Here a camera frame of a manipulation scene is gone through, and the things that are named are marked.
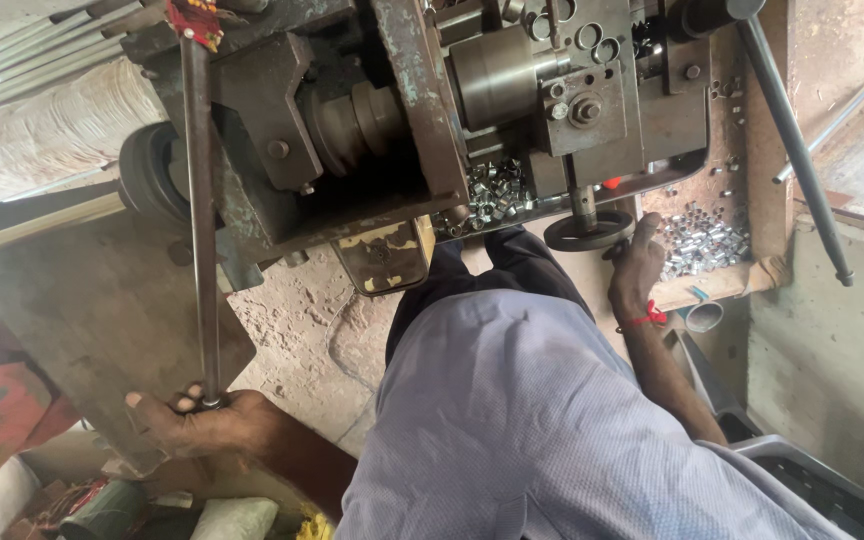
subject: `metal lever rod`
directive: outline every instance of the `metal lever rod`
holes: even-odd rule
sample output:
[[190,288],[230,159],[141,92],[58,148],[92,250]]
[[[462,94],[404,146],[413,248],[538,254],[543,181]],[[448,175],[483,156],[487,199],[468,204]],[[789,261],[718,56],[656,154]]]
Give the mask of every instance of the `metal lever rod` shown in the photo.
[[185,98],[185,144],[189,157],[192,245],[198,299],[198,348],[204,374],[206,409],[221,405],[219,386],[219,311],[215,275],[215,203],[212,200],[212,98],[209,51],[194,39],[179,39]]
[[762,93],[765,94],[765,101],[772,113],[775,127],[778,128],[778,134],[789,155],[789,163],[795,170],[802,195],[805,196],[805,202],[808,203],[808,209],[819,230],[822,245],[835,266],[835,277],[842,282],[843,286],[851,287],[855,272],[849,269],[833,211],[826,199],[826,192],[819,182],[819,176],[815,172],[809,147],[799,130],[795,112],[792,110],[792,104],[789,103],[779,68],[772,56],[772,50],[769,49],[769,42],[765,38],[759,16],[752,15],[737,21],[735,25],[745,44],[751,67],[755,70],[755,77],[762,88]]

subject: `spoked handwheel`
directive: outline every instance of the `spoked handwheel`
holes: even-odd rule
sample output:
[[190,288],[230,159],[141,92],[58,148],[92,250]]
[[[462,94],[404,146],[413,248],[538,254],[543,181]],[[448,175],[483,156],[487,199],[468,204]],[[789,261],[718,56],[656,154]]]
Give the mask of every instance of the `spoked handwheel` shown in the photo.
[[636,230],[636,221],[621,210],[595,212],[596,224],[589,227],[582,219],[570,215],[545,230],[545,243],[556,251],[580,252],[611,248],[628,239]]

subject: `metal block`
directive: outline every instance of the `metal block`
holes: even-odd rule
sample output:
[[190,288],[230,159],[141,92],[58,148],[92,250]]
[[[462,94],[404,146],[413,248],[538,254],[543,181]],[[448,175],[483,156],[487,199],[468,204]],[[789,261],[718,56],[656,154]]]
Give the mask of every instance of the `metal block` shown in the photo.
[[532,150],[522,161],[522,166],[526,168],[525,177],[532,183],[537,198],[569,190],[566,165],[561,157],[553,157],[542,150]]
[[[594,148],[628,135],[625,97],[618,60],[594,65],[541,84],[544,108],[557,103],[568,104],[568,116],[546,120],[546,141],[552,156],[564,156]],[[550,90],[559,86],[564,93],[551,97]]]
[[[305,38],[282,32],[212,67],[213,101],[238,112],[262,166],[279,190],[298,191],[324,170],[295,101],[313,58]],[[286,144],[284,156],[269,151],[278,141]]]

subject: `industrial machine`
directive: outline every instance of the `industrial machine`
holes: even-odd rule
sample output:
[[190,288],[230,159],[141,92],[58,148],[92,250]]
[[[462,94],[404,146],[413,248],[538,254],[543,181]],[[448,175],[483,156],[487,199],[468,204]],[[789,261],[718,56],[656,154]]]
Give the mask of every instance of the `industrial machine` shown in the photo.
[[[425,280],[432,233],[570,210],[553,249],[624,240],[632,216],[597,203],[707,160],[710,44],[670,37],[678,1],[275,0],[223,19],[209,79],[232,288],[332,242],[361,293],[386,294]],[[174,127],[138,132],[120,164],[131,206],[187,228],[178,41],[161,23],[123,42]]]

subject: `man's right hand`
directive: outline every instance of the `man's right hand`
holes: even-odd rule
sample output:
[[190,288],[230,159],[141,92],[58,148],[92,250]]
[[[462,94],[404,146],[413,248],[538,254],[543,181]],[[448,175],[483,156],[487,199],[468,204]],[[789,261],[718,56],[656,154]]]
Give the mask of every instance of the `man's right hand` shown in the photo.
[[167,404],[152,394],[131,392],[126,404],[149,428],[152,444],[173,458],[193,458],[219,452],[257,457],[268,451],[287,415],[256,390],[226,396],[218,410],[191,413],[198,407],[202,387],[193,384]]
[[602,256],[615,267],[608,300],[620,324],[646,315],[649,293],[666,264],[666,250],[652,241],[661,223],[658,213],[645,214],[628,245],[616,245]]

